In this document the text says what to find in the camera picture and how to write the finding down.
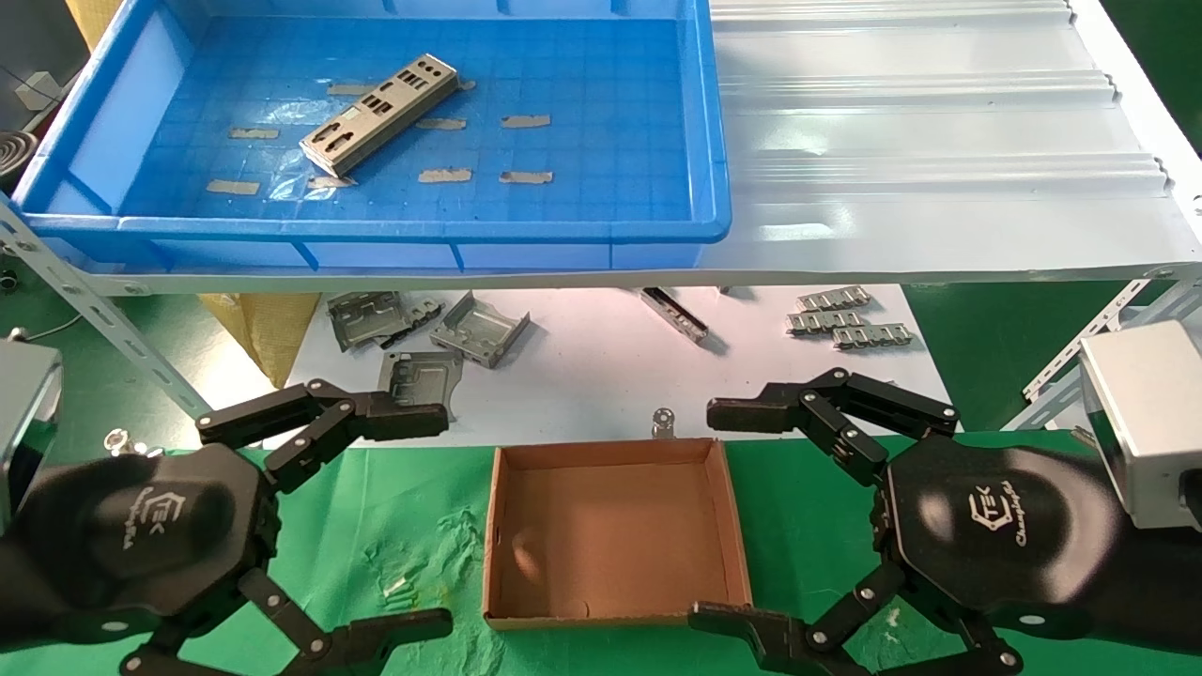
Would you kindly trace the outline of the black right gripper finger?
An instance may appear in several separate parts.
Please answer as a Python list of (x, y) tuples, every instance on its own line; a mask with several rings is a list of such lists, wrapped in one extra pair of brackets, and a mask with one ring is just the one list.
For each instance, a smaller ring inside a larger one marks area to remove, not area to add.
[[(868, 675), (845, 644), (895, 598), (915, 591), (914, 573), (885, 561), (841, 595), (815, 623), (760, 610), (751, 605), (697, 601), (688, 611), (688, 625), (697, 631), (740, 638), (757, 668), (786, 675)], [(886, 675), (1018, 675), (1025, 662), (996, 636), (978, 613), (950, 621), (964, 651), (945, 657), (886, 668)]]
[(909, 439), (950, 437), (959, 423), (953, 407), (883, 380), (834, 368), (808, 383), (768, 383), (754, 398), (714, 398), (706, 407), (712, 429), (784, 434), (797, 431), (862, 486), (883, 484), (888, 453), (859, 421)]

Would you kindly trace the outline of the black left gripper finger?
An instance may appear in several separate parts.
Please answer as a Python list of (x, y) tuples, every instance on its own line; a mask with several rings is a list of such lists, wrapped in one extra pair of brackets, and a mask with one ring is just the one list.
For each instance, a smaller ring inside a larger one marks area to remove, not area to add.
[[(238, 580), (237, 591), (240, 601), (257, 607), (296, 647), (296, 656), (280, 675), (379, 675), (400, 646), (448, 638), (454, 631), (454, 616), (446, 607), (357, 619), (325, 631), (267, 573), (246, 573)], [(123, 674), (230, 674), (177, 656), (188, 636), (175, 625), (160, 625), (145, 644), (123, 658)]]
[(292, 433), (264, 461), (270, 487), (291, 493), (352, 441), (432, 438), (448, 423), (444, 404), (398, 404), (385, 391), (349, 392), (314, 379), (209, 413), (197, 421), (197, 431), (201, 441), (236, 450)]

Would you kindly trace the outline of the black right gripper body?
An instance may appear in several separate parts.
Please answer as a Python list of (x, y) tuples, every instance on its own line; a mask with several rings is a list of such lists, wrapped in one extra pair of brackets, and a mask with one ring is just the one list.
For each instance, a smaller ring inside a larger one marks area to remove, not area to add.
[(930, 437), (889, 461), (883, 508), (902, 598), (941, 629), (969, 617), (1019, 631), (1096, 628), (1096, 581), (1125, 526), (1099, 461)]

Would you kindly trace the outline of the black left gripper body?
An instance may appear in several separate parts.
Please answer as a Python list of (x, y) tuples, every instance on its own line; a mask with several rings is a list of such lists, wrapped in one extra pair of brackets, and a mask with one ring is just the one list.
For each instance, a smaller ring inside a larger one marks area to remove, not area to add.
[(201, 638), (244, 607), (281, 527), (270, 481), (220, 445), (38, 472), (14, 516), (14, 646)]

